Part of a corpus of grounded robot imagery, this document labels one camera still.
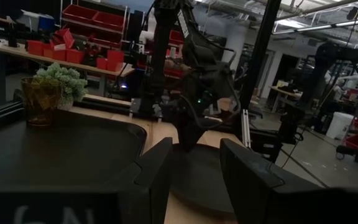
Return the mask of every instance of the wooden table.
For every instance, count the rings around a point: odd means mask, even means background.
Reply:
[[[147,131],[147,140],[144,147],[144,153],[147,152],[152,146],[156,145],[159,141],[161,141],[165,137],[172,137],[173,143],[178,143],[178,134],[170,123],[163,123],[157,121],[147,121],[143,119],[131,118],[129,116],[121,115],[121,114],[113,114],[104,111],[96,111],[85,108],[73,107],[71,112],[88,114],[91,116],[98,116],[107,119],[113,119],[116,121],[123,121],[128,123],[133,123],[141,126]],[[207,144],[210,146],[218,147],[220,144],[220,140],[222,138],[228,138],[235,141],[238,144],[241,142],[232,134],[220,133],[217,131],[207,131],[198,141],[200,144]],[[168,205],[167,205],[167,213],[165,215],[165,223],[166,224],[235,224],[237,222],[222,220],[215,217],[207,216],[203,213],[197,212],[192,208],[185,205],[179,199],[173,196],[173,194],[169,195]]]
[[[272,90],[278,92],[278,95],[276,97],[276,100],[274,101],[274,105],[273,105],[273,108],[272,108],[273,113],[277,112],[278,104],[279,104],[279,102],[281,101],[282,98],[286,99],[288,96],[291,96],[291,97],[294,97],[296,99],[300,99],[301,96],[302,96],[302,94],[300,94],[300,93],[290,93],[290,92],[287,92],[287,91],[280,90],[277,86],[270,86],[269,88],[271,88]]]
[[[6,63],[5,63],[4,54],[14,55],[14,56],[23,57],[23,58],[27,58],[27,59],[31,59],[31,60],[42,61],[42,62],[50,62],[50,63],[57,62],[60,65],[70,67],[70,68],[74,68],[74,69],[77,69],[77,70],[98,73],[98,74],[100,74],[99,94],[101,96],[104,96],[104,92],[105,92],[106,84],[107,84],[107,76],[108,75],[118,76],[120,74],[120,71],[121,71],[121,69],[120,69],[118,72],[112,72],[112,71],[107,71],[107,70],[95,68],[95,67],[92,67],[92,66],[89,66],[89,65],[82,65],[82,64],[71,63],[71,62],[64,62],[64,61],[59,61],[59,60],[55,60],[55,59],[48,58],[48,57],[32,55],[32,54],[29,54],[28,52],[25,51],[25,48],[24,48],[23,44],[19,44],[19,47],[17,47],[17,48],[8,47],[6,45],[0,45],[0,103],[4,103],[6,101],[6,83],[5,83],[5,76],[6,76],[5,65],[6,65]],[[133,71],[134,71],[133,68],[126,68],[123,71],[121,76],[124,77],[124,76],[132,73]]]

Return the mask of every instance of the black cable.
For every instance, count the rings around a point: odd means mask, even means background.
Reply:
[[[214,42],[210,41],[208,38],[206,38],[199,30],[198,30],[198,27],[196,27],[196,24],[193,23],[193,26],[195,28],[195,30],[198,31],[199,35],[202,36],[202,38],[204,38],[204,40],[206,40],[208,43],[210,43],[211,45],[217,47],[217,48],[220,48],[220,49],[223,49],[223,50],[228,50],[230,52],[233,52],[233,56],[231,57],[230,61],[229,61],[229,65],[231,65],[231,63],[233,62],[234,58],[236,57],[236,54],[237,52],[233,49],[228,49],[228,48],[225,48],[225,47],[222,47],[220,46],[219,44],[215,44]]]
[[[206,127],[206,126],[201,125],[200,119],[199,119],[198,116],[197,116],[197,112],[196,112],[196,110],[194,109],[193,105],[191,104],[190,100],[189,100],[188,98],[186,98],[185,96],[183,96],[182,94],[180,95],[180,98],[184,99],[184,100],[186,101],[186,103],[188,104],[188,106],[189,106],[191,112],[193,113],[193,116],[195,117],[195,121],[196,121],[196,124],[197,124],[198,127],[202,128],[202,129],[206,129],[206,130],[213,129],[213,128],[217,128],[217,127],[219,127],[220,125],[222,125],[222,124],[226,123],[227,121],[229,121],[230,119],[232,119],[232,118],[233,118],[235,115],[237,115],[238,113],[240,113],[240,111],[241,111],[241,102],[240,102],[240,99],[239,99],[239,97],[238,97],[236,91],[234,90],[233,86],[230,85],[230,78],[229,78],[229,76],[227,76],[227,82],[228,82],[228,84],[229,84],[229,86],[230,86],[230,89],[231,89],[231,91],[232,91],[232,93],[233,93],[234,98],[236,99],[237,109],[236,109],[235,112],[233,112],[233,114],[231,114],[231,115],[230,115],[228,118],[226,118],[224,121],[222,121],[222,122],[220,122],[220,123],[218,123],[218,124],[212,125],[212,126]]]
[[[354,20],[354,24],[353,24],[353,27],[352,27],[352,31],[351,31],[351,34],[349,35],[349,38],[347,39],[347,42],[346,42],[346,46],[349,45],[349,42],[351,41],[351,37],[353,35],[353,32],[354,32],[354,28],[356,26],[356,22],[357,22],[357,19]]]
[[[155,3],[155,1],[154,1],[153,4],[150,6],[149,10],[147,11],[146,16],[144,17],[143,24],[142,24],[142,28],[141,28],[140,34],[139,34],[139,36],[138,36],[138,41],[139,41],[139,37],[140,37],[140,35],[141,35],[141,33],[142,33],[142,30],[144,29],[144,27],[145,27],[145,25],[146,25],[146,20],[147,20],[147,18],[149,18],[150,12],[151,12],[151,10],[152,10],[153,7],[154,7],[154,3]],[[134,47],[136,46],[137,42],[133,41],[133,42],[131,42],[131,43],[133,43],[133,45],[131,46],[131,49],[129,50],[129,58],[132,56],[132,53],[133,53],[133,51],[134,51]],[[116,80],[114,81],[114,84],[112,85],[112,88],[115,88],[115,87],[116,87],[117,82],[118,82],[118,79],[121,78],[122,73],[124,72],[124,70],[125,70],[125,68],[126,68],[127,66],[128,66],[128,62],[125,63],[125,65],[124,65],[123,68],[121,69],[121,72],[119,73],[119,75],[116,76]]]
[[[302,133],[297,133],[297,134],[299,134],[299,138],[297,139],[297,142],[296,142],[296,144],[293,146],[293,148],[292,148],[292,150],[291,150],[291,152],[290,152],[290,154],[289,154],[289,156],[287,157],[287,159],[286,159],[286,161],[284,162],[284,164],[281,166],[281,168],[284,168],[284,166],[287,164],[287,162],[290,160],[290,157],[292,156],[292,154],[293,154],[293,152],[295,151],[295,148],[298,146],[298,143],[300,142],[300,141],[303,141],[303,133],[306,131],[306,129],[307,129],[308,127],[307,126],[305,126],[305,128],[303,128],[303,130],[302,130]]]
[[[299,3],[299,5],[297,5],[296,7],[299,8],[299,6],[302,5],[303,1],[304,1],[304,0],[302,0],[301,3]]]
[[[312,174],[308,169],[306,169],[302,164],[300,164],[296,159],[294,159],[290,154],[288,154],[286,151],[284,151],[283,149],[281,150],[285,155],[288,156],[288,158],[291,158],[292,161],[298,165],[299,167],[301,167],[307,174],[309,174],[314,180],[317,180],[317,182],[319,182],[323,187],[325,188],[329,188],[328,185],[326,185],[322,180],[320,180],[317,176],[315,176],[314,174]]]

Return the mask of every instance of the pipe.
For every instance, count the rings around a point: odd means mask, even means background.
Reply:
[[[261,65],[265,57],[266,49],[269,44],[270,35],[272,34],[274,19],[277,17],[277,12],[280,8],[280,3],[281,0],[270,0],[266,5],[264,17],[255,42],[255,47],[252,51],[250,67],[247,71],[248,75],[239,80],[239,82],[243,84],[240,92],[241,109],[243,110],[247,110],[249,107],[249,103],[257,83],[257,78],[260,73]]]
[[[316,30],[325,30],[325,29],[332,29],[337,27],[349,27],[349,26],[358,26],[358,20],[356,21],[346,21],[346,22],[337,22],[334,24],[326,24],[322,26],[315,26],[315,27],[305,27],[299,29],[288,29],[279,32],[274,32],[273,35],[279,34],[292,34],[292,33],[300,33],[300,32],[308,32],[308,31],[316,31]]]
[[[310,14],[310,13],[314,13],[314,12],[318,12],[318,11],[322,11],[322,10],[330,9],[330,8],[334,8],[334,7],[339,7],[339,6],[343,6],[345,4],[351,4],[351,3],[355,3],[355,2],[358,2],[358,0],[343,0],[343,1],[332,3],[332,4],[327,4],[325,6],[316,7],[314,9],[309,9],[309,10],[305,10],[305,11],[300,10],[300,12],[298,12],[298,13],[294,13],[294,14],[288,15],[288,16],[279,17],[276,19],[276,21],[280,21],[283,19],[289,19],[292,17],[301,16],[301,15],[306,15],[306,14]]]
[[[259,2],[262,4],[267,4],[268,0],[254,0],[255,2]],[[286,12],[290,12],[290,13],[302,13],[301,9],[295,8],[295,7],[291,7],[289,5],[286,4],[280,4],[280,9],[283,9]]]

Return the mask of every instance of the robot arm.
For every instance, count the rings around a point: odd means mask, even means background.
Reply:
[[[319,82],[321,74],[325,74],[325,72],[335,63],[336,60],[351,61],[358,74],[358,49],[339,47],[327,43],[318,48],[315,59],[316,68],[312,73],[310,88],[303,93],[300,100],[300,103],[305,105],[313,100],[314,86],[316,86]]]
[[[216,45],[201,34],[192,8],[189,0],[156,0],[154,2],[157,25],[151,61],[152,69],[140,104],[141,111],[153,113],[153,105],[158,102],[164,117],[171,117],[178,131],[179,142],[187,150],[191,150],[206,130],[221,124],[204,119],[203,112],[211,104],[221,98],[235,95],[238,107],[232,116],[240,111],[240,103],[232,86],[233,72],[230,69],[235,51]],[[176,21],[185,40],[182,49],[183,63],[191,69],[178,82],[178,85],[181,85],[180,96],[177,99],[170,98],[170,102],[165,104],[161,103],[161,96],[165,89],[165,55],[170,31]],[[214,55],[216,49],[234,52],[231,61],[227,63],[218,60]]]
[[[358,49],[335,46],[330,43],[321,45],[315,55],[316,65],[309,80],[309,88],[304,90],[297,105],[288,109],[288,113],[282,116],[282,125],[278,132],[283,142],[294,144],[298,123],[303,119],[305,111],[313,101],[315,87],[324,78],[324,74],[336,60],[351,61],[358,74]]]

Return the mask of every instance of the ceiling light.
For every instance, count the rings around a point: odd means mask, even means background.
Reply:
[[[304,28],[307,27],[307,25],[294,21],[294,20],[281,20],[281,21],[277,21],[277,24],[283,25],[283,26],[287,26],[287,27],[293,27],[293,28]]]
[[[332,28],[331,25],[316,26],[316,27],[307,27],[307,28],[298,29],[298,32],[312,31],[312,30],[321,30],[321,29],[329,29],[329,28]]]

